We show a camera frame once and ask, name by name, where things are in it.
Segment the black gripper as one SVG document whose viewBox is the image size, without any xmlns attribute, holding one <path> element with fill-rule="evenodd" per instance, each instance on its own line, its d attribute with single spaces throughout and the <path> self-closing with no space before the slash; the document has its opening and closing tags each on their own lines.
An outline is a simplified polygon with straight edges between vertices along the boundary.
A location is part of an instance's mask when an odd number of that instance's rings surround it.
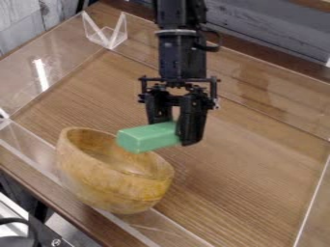
<svg viewBox="0 0 330 247">
<path fill-rule="evenodd" d="M 139 102 L 146 104 L 148 124 L 172 120 L 171 107 L 179 106 L 175 134 L 183 146 L 202 140 L 207 110 L 218 108 L 218 79 L 206 76 L 206 53 L 218 52 L 221 43 L 209 44 L 203 31 L 167 29 L 159 38 L 159 76 L 139 78 Z"/>
</svg>

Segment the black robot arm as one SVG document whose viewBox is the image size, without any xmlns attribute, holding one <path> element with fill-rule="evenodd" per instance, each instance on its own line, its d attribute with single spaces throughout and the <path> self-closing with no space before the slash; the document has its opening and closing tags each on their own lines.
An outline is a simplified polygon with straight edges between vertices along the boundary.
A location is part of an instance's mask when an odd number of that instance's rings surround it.
<svg viewBox="0 0 330 247">
<path fill-rule="evenodd" d="M 206 75 L 206 54 L 217 52 L 205 34 L 205 0 L 152 0 L 159 31 L 159 75 L 142 76 L 139 102 L 150 124 L 174 123 L 185 146 L 202 140 L 207 112 L 219 107 L 219 79 Z"/>
</svg>

